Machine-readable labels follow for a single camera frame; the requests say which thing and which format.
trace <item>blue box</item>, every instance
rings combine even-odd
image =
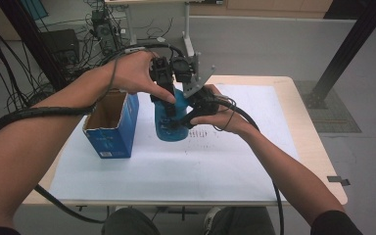
[[[87,117],[83,132],[102,159],[130,158],[139,100],[136,94],[110,92]]]

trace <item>white sheet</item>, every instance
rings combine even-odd
[[[271,86],[217,85],[258,124],[260,131],[299,160],[275,90]],[[81,122],[60,158],[50,192],[61,200],[139,202],[275,201],[267,173],[237,135],[198,125],[179,142],[158,139],[154,105],[139,95],[132,157],[102,160]]]

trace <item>floor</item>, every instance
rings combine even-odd
[[[202,18],[191,20],[191,38],[202,52],[203,65],[217,74],[286,75],[317,80],[323,74],[354,21]],[[178,37],[183,24],[174,21],[168,37]],[[12,43],[21,52],[20,43]],[[337,173],[347,178],[345,208],[364,234],[376,234],[376,29],[334,87],[361,133],[319,134]],[[0,116],[8,95],[0,81]],[[149,217],[155,208],[141,208]],[[187,208],[198,214],[159,212],[154,222],[164,235],[202,234],[208,208]],[[269,208],[278,231],[276,208]],[[83,214],[103,218],[106,208],[83,208]],[[309,234],[293,208],[285,209],[286,234]],[[22,234],[98,234],[100,225],[81,222],[54,207],[22,206],[16,215]]]

